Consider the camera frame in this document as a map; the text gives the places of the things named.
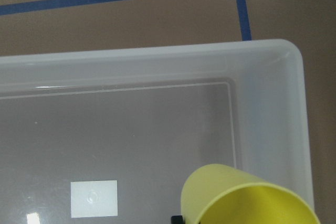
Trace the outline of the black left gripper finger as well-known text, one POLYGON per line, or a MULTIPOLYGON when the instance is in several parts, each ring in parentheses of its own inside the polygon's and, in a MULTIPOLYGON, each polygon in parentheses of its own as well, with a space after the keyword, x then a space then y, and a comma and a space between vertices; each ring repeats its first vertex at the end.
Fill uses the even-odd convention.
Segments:
POLYGON ((171 224, 184 224, 182 215, 176 215, 171 217, 171 224))

